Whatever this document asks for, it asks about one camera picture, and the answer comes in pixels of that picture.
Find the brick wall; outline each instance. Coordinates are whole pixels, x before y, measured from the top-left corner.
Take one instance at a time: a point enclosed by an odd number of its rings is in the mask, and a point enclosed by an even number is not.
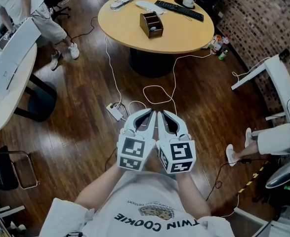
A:
[[[219,30],[250,69],[265,57],[285,48],[290,51],[290,0],[221,0]],[[290,74],[290,58],[286,61]],[[255,79],[271,114],[282,110],[278,95],[266,72]]]

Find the table base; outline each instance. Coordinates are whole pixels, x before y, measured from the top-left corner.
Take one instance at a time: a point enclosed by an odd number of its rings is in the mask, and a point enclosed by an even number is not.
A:
[[[174,57],[172,54],[151,53],[131,48],[129,64],[141,76],[158,78],[172,71]]]
[[[38,87],[35,89],[25,88],[25,92],[30,95],[28,111],[16,108],[14,113],[37,122],[43,122],[49,118],[55,108],[56,88],[53,84],[43,82],[33,74],[31,74],[30,81]]]

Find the wooden box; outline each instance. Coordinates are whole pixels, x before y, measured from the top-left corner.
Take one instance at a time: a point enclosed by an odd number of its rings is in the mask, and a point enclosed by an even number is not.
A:
[[[139,25],[143,29],[148,38],[161,37],[163,35],[164,27],[156,12],[140,14]]]

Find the power strip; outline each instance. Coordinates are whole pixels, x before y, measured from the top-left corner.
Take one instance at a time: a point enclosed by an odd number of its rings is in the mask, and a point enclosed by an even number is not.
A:
[[[123,114],[116,107],[114,107],[112,103],[109,104],[106,109],[117,121],[120,121],[123,118]]]

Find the wooden floor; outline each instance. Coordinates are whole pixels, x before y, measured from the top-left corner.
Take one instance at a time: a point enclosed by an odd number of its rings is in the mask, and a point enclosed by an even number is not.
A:
[[[71,18],[64,18],[62,26],[71,36],[88,32],[91,18],[97,16],[107,0],[70,0]],[[116,146],[123,121],[116,122],[107,113],[105,106],[118,102],[109,59],[105,53],[104,33],[93,20],[95,29],[88,36],[75,39],[80,49],[77,60],[71,60],[64,48],[63,59],[55,72],[41,68],[49,61],[44,49],[39,50],[34,68],[35,74],[44,81],[53,83],[58,99],[51,117],[42,123],[14,115],[2,130],[2,145],[10,150],[32,153],[35,171],[41,184],[24,191],[0,191],[0,205],[25,205],[26,211],[16,214],[20,223],[33,233],[38,233],[47,215],[52,200],[56,198],[74,200],[78,193],[104,171],[104,163]],[[118,88],[127,106],[132,100],[144,102],[155,110],[174,112],[171,102],[151,105],[143,96],[147,85],[163,86],[171,94],[173,75],[159,79],[147,79],[136,74],[128,64],[129,49],[107,39]],[[208,50],[194,52],[204,56]],[[177,88],[174,100],[178,116],[186,121],[189,132],[196,143],[197,162],[194,169],[198,188],[206,197],[210,192],[219,167],[226,162],[225,149],[232,143],[235,149],[244,146],[245,130],[264,129],[264,107],[249,82],[236,91],[230,86],[236,82],[231,72],[242,73],[237,59],[228,53],[225,61],[217,56],[205,59],[187,57],[180,59],[175,67]],[[162,90],[148,89],[151,101],[164,101]],[[26,108],[28,96],[24,94],[19,105]],[[133,105],[132,111],[141,105]],[[220,180],[222,188],[215,189],[209,203],[215,215],[232,212],[237,204],[236,192],[243,187],[252,174],[260,169],[264,161],[250,165],[225,166]],[[24,177],[26,166],[21,164]],[[148,169],[161,168],[152,156]],[[240,196],[239,207],[260,218],[269,219],[272,210],[261,203],[252,203],[254,185]]]

